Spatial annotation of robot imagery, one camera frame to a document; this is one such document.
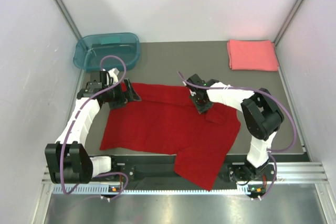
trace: gray table surface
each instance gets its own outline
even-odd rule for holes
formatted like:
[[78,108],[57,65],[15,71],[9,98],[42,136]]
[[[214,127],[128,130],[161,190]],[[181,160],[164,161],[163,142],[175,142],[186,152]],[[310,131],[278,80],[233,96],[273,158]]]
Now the gray table surface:
[[[135,68],[127,72],[126,77],[130,78],[132,82],[180,86],[182,82],[176,73],[178,70],[186,78],[197,73],[205,81],[217,79],[233,86],[266,88],[289,109],[279,73],[230,70],[226,41],[142,43],[140,59]],[[86,84],[88,80],[89,75],[86,74],[83,84]],[[108,105],[104,104],[95,117],[85,144],[88,154],[150,155],[151,153],[136,152],[123,148],[99,150],[109,112]],[[229,154],[246,154],[249,151],[251,135],[246,129],[244,117],[240,112],[238,112],[238,118],[242,125]],[[284,148],[290,144],[292,138],[293,130],[289,120],[285,118],[273,141],[272,148]],[[303,153],[299,140],[288,153]]]

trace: folded pink towel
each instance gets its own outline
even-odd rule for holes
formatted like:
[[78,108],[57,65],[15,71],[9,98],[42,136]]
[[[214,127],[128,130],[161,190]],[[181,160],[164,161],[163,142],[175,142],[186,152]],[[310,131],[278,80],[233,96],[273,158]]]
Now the folded pink towel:
[[232,70],[278,71],[273,43],[264,41],[229,40],[227,51]]

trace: teal plastic bin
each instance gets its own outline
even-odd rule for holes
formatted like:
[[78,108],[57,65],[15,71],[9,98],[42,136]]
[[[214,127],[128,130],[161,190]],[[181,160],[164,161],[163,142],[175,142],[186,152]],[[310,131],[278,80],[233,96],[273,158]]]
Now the teal plastic bin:
[[[127,70],[134,68],[140,57],[139,38],[133,33],[97,34],[81,38],[76,44],[75,66],[86,71],[99,71],[100,61],[107,55],[120,57]],[[106,70],[117,68],[123,71],[123,66],[117,59],[104,60]]]

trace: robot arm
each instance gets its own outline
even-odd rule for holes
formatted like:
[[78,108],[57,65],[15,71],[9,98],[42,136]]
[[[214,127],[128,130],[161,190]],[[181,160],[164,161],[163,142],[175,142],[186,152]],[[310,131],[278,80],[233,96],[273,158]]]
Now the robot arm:
[[199,113],[206,112],[214,102],[243,113],[246,126],[251,133],[250,150],[247,154],[245,170],[249,174],[249,179],[260,176],[268,164],[268,149],[271,148],[272,141],[284,120],[278,106],[262,94],[228,89],[229,86],[217,80],[205,82],[196,74],[187,81],[198,86],[222,88],[205,90],[186,85],[190,89],[191,99]]
[[127,88],[125,92],[122,91],[119,84],[115,88],[89,100],[95,93],[118,82],[118,73],[117,69],[112,69],[108,72],[104,70],[92,72],[86,87],[78,92],[75,109],[66,128],[57,138],[55,144],[48,144],[45,148],[48,169],[53,183],[60,183],[60,150],[67,134],[68,140],[64,156],[65,183],[89,183],[98,174],[111,171],[112,162],[110,156],[89,157],[84,145],[93,119],[104,103],[108,102],[110,109],[117,109],[125,106],[127,102],[141,100],[128,79],[124,80]]

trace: white wall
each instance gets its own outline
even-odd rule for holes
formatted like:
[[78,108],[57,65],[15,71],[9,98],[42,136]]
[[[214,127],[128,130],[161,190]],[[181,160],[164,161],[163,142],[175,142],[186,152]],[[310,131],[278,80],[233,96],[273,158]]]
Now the white wall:
[[64,0],[82,35],[143,42],[271,39],[295,0]]
[[53,0],[0,0],[0,223],[28,223],[65,126],[76,40]]
[[306,0],[278,46],[278,57],[306,141],[336,194],[336,0]]

